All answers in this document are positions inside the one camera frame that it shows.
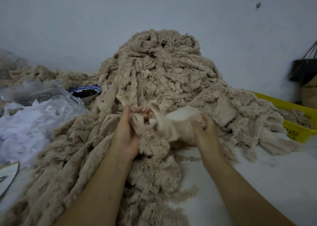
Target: person's left arm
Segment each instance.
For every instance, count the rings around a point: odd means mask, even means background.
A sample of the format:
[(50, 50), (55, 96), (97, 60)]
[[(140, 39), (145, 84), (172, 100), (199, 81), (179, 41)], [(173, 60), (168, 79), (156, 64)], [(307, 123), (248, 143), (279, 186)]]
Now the person's left arm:
[[(138, 107), (134, 113), (141, 111), (142, 107)], [(55, 226), (115, 225), (125, 180), (133, 159), (139, 153), (140, 138), (129, 124), (130, 116), (130, 107), (126, 106), (107, 155), (86, 188)]]

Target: forearm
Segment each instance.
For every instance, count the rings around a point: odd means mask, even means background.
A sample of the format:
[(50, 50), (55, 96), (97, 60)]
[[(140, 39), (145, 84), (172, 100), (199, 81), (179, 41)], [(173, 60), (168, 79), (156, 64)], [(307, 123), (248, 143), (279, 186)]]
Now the forearm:
[(229, 163), (207, 163), (232, 222), (237, 225), (294, 225), (261, 196)]
[(56, 225), (115, 225), (131, 160), (110, 147), (81, 195)]

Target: hand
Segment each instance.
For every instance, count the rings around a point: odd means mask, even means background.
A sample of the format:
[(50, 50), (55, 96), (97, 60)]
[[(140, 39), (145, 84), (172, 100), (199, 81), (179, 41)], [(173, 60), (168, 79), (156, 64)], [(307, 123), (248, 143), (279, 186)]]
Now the hand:
[[(130, 106), (125, 106), (111, 144), (111, 149), (116, 154), (127, 157), (131, 162), (139, 153), (140, 136), (134, 132), (129, 121), (133, 113), (141, 113), (142, 110), (143, 107), (140, 106), (134, 112), (131, 112)], [(149, 120), (149, 112), (150, 108), (145, 108), (143, 112), (145, 121)]]
[(202, 157), (204, 167), (206, 168), (207, 164), (213, 164), (223, 160), (225, 161), (225, 158), (219, 144), (214, 122), (206, 114), (202, 114), (202, 117), (207, 125), (205, 131), (199, 122), (192, 121), (191, 123), (194, 130), (196, 144)]

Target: person's left hand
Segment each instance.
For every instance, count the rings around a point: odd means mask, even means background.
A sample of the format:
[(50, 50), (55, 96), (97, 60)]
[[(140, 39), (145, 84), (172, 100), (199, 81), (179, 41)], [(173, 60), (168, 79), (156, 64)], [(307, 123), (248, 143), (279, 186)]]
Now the person's left hand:
[[(131, 162), (139, 153), (140, 136), (135, 133), (129, 121), (133, 113), (141, 113), (142, 110), (143, 107), (140, 106), (132, 112), (129, 105), (125, 106), (111, 144), (112, 149), (129, 158)], [(145, 108), (145, 121), (149, 120), (149, 112), (150, 108)]]

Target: black bag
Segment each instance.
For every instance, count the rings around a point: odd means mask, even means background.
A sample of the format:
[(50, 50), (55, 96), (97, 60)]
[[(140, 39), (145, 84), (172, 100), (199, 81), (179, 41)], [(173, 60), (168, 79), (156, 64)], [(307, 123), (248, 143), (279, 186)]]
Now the black bag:
[[(312, 52), (315, 51), (314, 57), (309, 58)], [(308, 50), (302, 59), (293, 61), (290, 81), (299, 82), (302, 85), (308, 83), (317, 74), (317, 41)]]

